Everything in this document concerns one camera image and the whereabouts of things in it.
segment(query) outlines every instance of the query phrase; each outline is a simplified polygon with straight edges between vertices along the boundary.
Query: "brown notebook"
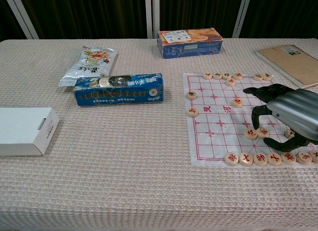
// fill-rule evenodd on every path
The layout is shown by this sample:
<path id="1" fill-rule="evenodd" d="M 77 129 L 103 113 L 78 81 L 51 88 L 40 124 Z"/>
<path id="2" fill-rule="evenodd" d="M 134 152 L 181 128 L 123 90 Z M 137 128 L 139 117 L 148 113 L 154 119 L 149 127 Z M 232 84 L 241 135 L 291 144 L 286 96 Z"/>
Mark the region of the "brown notebook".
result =
<path id="1" fill-rule="evenodd" d="M 318 60 L 295 45 L 282 45 L 255 52 L 300 88 L 318 84 Z"/>

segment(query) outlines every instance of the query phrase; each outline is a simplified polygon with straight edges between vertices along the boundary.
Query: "white cardboard box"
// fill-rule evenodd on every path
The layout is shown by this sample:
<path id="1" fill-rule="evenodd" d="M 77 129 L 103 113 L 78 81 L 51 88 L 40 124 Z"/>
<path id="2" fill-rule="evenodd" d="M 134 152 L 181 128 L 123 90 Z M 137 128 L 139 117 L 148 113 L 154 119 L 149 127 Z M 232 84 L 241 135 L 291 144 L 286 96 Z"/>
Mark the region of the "white cardboard box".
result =
<path id="1" fill-rule="evenodd" d="M 0 108 L 0 155 L 43 155 L 59 120 L 53 108 Z"/>

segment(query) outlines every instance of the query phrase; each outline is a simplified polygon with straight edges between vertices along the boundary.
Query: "dark curtain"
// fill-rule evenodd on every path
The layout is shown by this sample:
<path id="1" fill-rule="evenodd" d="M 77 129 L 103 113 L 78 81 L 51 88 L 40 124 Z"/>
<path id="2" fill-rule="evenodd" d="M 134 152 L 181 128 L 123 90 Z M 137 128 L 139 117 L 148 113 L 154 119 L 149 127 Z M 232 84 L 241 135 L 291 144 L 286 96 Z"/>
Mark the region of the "dark curtain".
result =
<path id="1" fill-rule="evenodd" d="M 232 37 L 241 0 L 160 0 L 160 29 L 214 27 Z"/>
<path id="2" fill-rule="evenodd" d="M 0 0 L 0 42 L 7 39 L 26 39 L 6 0 Z"/>
<path id="3" fill-rule="evenodd" d="M 318 38 L 318 0 L 250 0 L 240 37 Z"/>
<path id="4" fill-rule="evenodd" d="M 22 0 L 41 39 L 146 38 L 145 0 Z"/>

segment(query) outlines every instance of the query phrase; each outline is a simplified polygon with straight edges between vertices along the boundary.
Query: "beige tablecloth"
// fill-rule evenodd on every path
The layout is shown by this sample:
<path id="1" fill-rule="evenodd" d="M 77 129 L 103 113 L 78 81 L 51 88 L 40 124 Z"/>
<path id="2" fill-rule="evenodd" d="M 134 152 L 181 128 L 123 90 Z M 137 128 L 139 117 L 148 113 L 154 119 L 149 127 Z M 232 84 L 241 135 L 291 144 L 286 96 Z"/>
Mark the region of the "beige tablecloth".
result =
<path id="1" fill-rule="evenodd" d="M 61 121 L 44 156 L 0 157 L 0 230 L 317 230 L 317 169 L 190 162 L 182 74 L 269 72 L 296 88 L 254 54 L 284 43 L 318 58 L 316 39 L 225 39 L 218 55 L 167 60 L 154 39 L 1 42 L 0 106 Z M 164 103 L 78 107 L 57 85 L 85 44 L 118 50 L 113 75 L 162 73 Z"/>

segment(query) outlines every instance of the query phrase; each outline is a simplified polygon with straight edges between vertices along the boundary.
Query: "snack bag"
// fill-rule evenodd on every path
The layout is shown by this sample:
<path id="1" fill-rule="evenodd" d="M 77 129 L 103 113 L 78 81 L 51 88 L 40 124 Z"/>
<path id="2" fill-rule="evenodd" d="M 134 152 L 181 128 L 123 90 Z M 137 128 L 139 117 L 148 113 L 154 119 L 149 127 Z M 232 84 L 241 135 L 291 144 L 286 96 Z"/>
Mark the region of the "snack bag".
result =
<path id="1" fill-rule="evenodd" d="M 83 46 L 79 61 L 62 77 L 59 87 L 75 86 L 78 78 L 109 76 L 117 52 L 111 48 Z"/>

